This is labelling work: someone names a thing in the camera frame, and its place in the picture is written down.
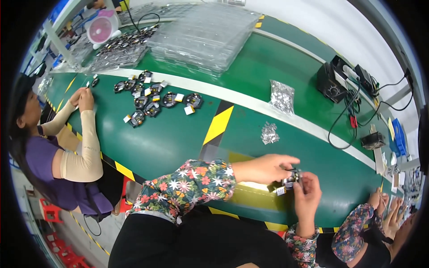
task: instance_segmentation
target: black power supply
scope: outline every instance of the black power supply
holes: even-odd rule
[[[378,92],[374,88],[369,73],[363,69],[361,66],[356,65],[354,68],[355,73],[360,77],[360,84],[362,85],[363,90],[365,90],[373,98],[378,96]]]

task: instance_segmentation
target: red plastic stool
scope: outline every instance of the red plastic stool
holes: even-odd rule
[[[57,253],[58,251],[66,247],[66,242],[59,239],[56,232],[53,232],[50,235],[46,235],[45,237],[48,241],[49,248],[53,253]]]
[[[73,263],[78,256],[73,252],[71,246],[65,247],[57,252],[58,257],[60,257],[61,261],[65,265],[69,265]]]
[[[130,178],[128,178],[127,176],[124,176],[124,184],[122,185],[122,195],[121,198],[123,196],[126,195],[127,192],[127,182],[128,181],[132,181]],[[132,208],[132,204],[127,204],[127,200],[125,198],[121,199],[121,207],[119,208],[119,212],[126,212],[127,210],[130,210]]]
[[[68,268],[95,268],[94,266],[89,267],[84,261],[84,257],[78,256],[71,263],[68,264]]]
[[[42,207],[43,218],[45,221],[63,223],[63,221],[60,220],[61,208],[56,205],[49,204],[44,198],[39,199],[39,203]]]

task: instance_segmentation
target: black cap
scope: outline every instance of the black cap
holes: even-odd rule
[[[23,73],[19,74],[9,102],[9,116],[11,120],[16,121],[19,116],[24,114],[28,93],[32,90],[35,82],[35,75],[30,77]]]

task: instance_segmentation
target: beige arm sleeve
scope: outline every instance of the beige arm sleeve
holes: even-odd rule
[[[52,121],[42,124],[43,135],[55,136],[60,133],[74,110],[75,107],[68,100],[66,105],[55,115]]]
[[[64,152],[61,158],[61,177],[76,182],[96,181],[103,175],[100,158],[100,143],[95,131],[95,113],[81,112],[82,155]]]

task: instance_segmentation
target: purple shirt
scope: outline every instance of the purple shirt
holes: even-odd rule
[[[72,211],[79,206],[83,214],[97,214],[88,201],[85,183],[56,179],[52,175],[52,160],[58,149],[64,150],[58,144],[56,136],[48,136],[48,138],[30,137],[25,155],[30,170],[56,193],[60,207]],[[101,213],[113,210],[112,204],[100,193],[96,185],[92,185],[89,192]]]

